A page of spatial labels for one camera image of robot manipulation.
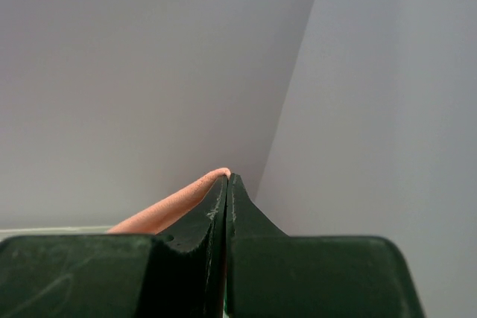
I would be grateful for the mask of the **pink t shirt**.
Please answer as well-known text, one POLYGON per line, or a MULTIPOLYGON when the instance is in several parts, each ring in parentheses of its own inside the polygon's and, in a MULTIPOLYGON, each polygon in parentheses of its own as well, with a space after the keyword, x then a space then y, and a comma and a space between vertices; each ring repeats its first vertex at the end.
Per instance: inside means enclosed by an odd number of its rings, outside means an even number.
POLYGON ((229 179, 229 168, 218 168, 179 191, 141 210, 107 230, 107 234, 158 234, 190 212, 217 179, 229 179))

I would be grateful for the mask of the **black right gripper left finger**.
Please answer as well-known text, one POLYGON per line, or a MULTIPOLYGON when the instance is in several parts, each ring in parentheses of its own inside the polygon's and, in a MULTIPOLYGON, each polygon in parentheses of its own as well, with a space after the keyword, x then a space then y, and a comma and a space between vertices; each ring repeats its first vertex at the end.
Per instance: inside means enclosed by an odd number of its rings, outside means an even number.
POLYGON ((3 317, 221 317, 228 180, 157 235, 1 243, 3 317))

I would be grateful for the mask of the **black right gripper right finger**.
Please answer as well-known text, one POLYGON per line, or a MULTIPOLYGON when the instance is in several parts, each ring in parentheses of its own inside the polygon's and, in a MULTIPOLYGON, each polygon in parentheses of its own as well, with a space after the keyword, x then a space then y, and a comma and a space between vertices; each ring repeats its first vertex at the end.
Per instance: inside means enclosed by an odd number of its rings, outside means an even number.
POLYGON ((424 317, 405 256, 387 238, 290 236, 227 188, 229 317, 424 317))

